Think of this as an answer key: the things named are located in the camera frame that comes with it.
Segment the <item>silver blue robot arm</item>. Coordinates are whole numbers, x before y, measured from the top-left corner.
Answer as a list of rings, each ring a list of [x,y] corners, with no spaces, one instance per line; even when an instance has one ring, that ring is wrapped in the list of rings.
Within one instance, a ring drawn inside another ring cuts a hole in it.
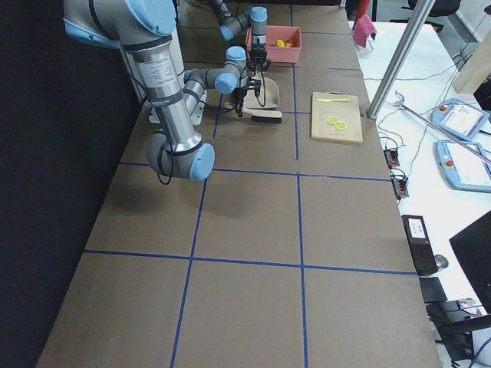
[[[248,7],[239,15],[233,15],[224,1],[212,0],[208,1],[208,5],[216,16],[224,40],[231,41],[239,33],[250,30],[249,65],[254,72],[266,72],[271,64],[266,50],[267,9]]]
[[[237,94],[242,102],[247,90],[261,85],[249,72],[266,59],[266,9],[249,7],[234,16],[222,1],[211,1],[209,7],[225,40],[241,31],[252,32],[252,55],[232,46],[221,68],[179,74],[176,65],[182,57],[172,52],[178,39],[172,1],[64,2],[64,26],[70,37],[102,48],[122,48],[132,56],[160,122],[150,139],[147,160],[159,176],[169,179],[203,181],[213,170],[213,146],[203,142],[192,122],[202,95],[214,89],[222,95]]]

